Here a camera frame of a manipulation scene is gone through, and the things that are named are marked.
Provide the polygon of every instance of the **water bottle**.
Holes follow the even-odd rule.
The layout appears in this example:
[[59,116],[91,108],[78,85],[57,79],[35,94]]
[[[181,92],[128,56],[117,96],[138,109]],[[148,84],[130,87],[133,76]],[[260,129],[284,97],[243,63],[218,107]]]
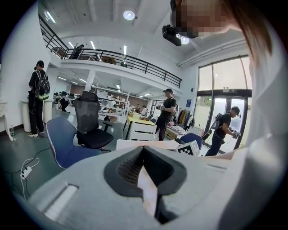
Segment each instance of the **water bottle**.
[[16,138],[16,135],[15,135],[15,130],[14,130],[13,125],[11,125],[10,134],[11,134],[11,137],[13,138],[13,140],[15,141],[17,138]]

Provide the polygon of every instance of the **ceiling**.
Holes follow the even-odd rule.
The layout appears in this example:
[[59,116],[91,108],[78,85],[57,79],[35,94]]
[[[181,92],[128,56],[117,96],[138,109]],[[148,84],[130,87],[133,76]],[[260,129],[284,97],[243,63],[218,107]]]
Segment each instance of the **ceiling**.
[[[170,24],[170,0],[42,0],[39,14],[45,17],[46,10],[56,21],[47,23],[68,47],[71,42],[92,48],[92,40],[97,49],[122,53],[127,45],[127,54],[137,57],[144,46],[175,63],[204,50],[211,42],[221,44],[242,37],[232,30],[220,35],[208,33],[176,47],[162,37],[162,26]],[[138,19],[126,20],[126,10],[133,11]]]
[[[58,69],[59,69],[58,76],[63,77],[64,79],[67,79],[70,82],[74,81],[82,86],[85,86],[85,82],[79,80],[79,78],[87,80],[90,71],[85,69],[67,69],[67,68],[58,68]],[[99,87],[112,88],[115,90],[118,90],[116,84],[119,84],[121,91],[130,92],[131,94],[134,94],[136,96],[144,96],[147,93],[151,94],[149,96],[146,96],[145,98],[157,97],[163,95],[163,89],[159,89],[149,84],[145,84],[136,80],[100,71],[97,71],[94,77],[93,85],[96,84],[98,84]]]

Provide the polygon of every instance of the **power strip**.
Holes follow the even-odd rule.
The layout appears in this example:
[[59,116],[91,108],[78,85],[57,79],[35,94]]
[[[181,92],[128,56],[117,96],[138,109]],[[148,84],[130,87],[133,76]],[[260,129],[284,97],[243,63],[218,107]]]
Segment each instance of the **power strip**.
[[22,180],[25,180],[27,176],[32,172],[32,168],[28,166],[27,169],[25,169],[23,172],[24,173],[20,174],[20,177]]

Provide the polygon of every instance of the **black mesh office chair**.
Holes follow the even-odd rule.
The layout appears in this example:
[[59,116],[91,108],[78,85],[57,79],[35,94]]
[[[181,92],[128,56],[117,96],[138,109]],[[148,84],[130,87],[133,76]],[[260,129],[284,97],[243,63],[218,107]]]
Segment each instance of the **black mesh office chair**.
[[104,131],[99,129],[98,111],[99,102],[95,93],[83,91],[81,98],[75,99],[75,112],[77,116],[77,138],[79,145],[85,145],[91,149],[101,149],[113,140],[113,136],[107,133],[110,122],[103,122]]

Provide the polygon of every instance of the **sign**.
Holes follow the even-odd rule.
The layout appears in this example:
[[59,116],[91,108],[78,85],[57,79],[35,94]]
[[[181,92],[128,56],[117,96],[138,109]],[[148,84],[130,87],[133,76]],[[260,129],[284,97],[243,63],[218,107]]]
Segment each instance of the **sign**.
[[190,106],[191,106],[191,100],[187,100],[186,107],[190,107]]

